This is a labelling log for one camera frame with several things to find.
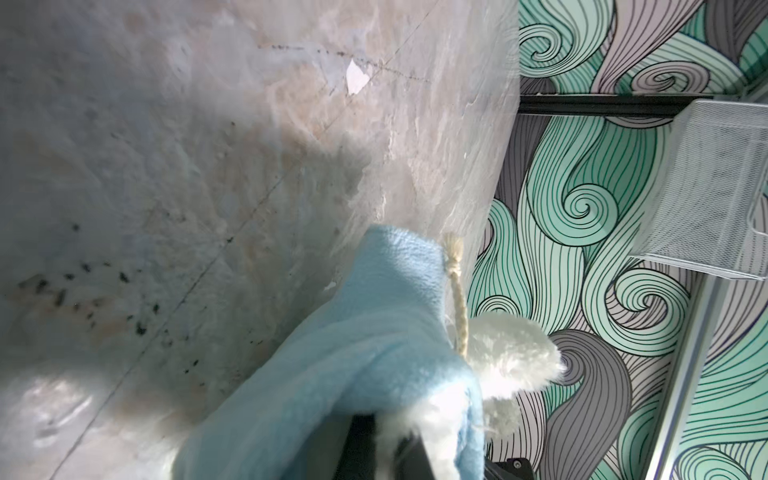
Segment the blue fabric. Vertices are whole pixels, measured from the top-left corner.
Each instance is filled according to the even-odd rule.
[[[304,443],[329,414],[399,409],[458,382],[470,407],[456,465],[482,478],[482,397],[445,332],[443,262],[432,241],[371,227],[345,284],[195,429],[174,477],[300,480]]]

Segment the gray wall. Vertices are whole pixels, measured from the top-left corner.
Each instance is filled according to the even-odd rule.
[[[515,3],[3,2],[0,478],[162,478],[372,222],[475,252]]]

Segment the green wallpaper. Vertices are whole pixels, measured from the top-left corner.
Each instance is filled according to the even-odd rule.
[[[768,68],[767,16],[765,1],[521,0],[521,92],[737,92]],[[667,119],[518,116],[468,304],[539,322],[568,372],[518,397],[523,424],[492,459],[526,457],[542,480],[642,476],[699,280],[627,256],[669,136]],[[767,303],[768,285],[731,285],[674,478],[768,477]]]

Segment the metal mesh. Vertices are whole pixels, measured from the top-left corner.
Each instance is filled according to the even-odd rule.
[[[632,255],[726,278],[763,279],[755,230],[768,164],[768,105],[695,101],[672,136]]]

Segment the paint chip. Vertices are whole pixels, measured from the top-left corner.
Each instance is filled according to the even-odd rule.
[[[349,67],[346,68],[346,89],[350,95],[358,94],[371,79],[360,70],[354,60],[349,61]]]

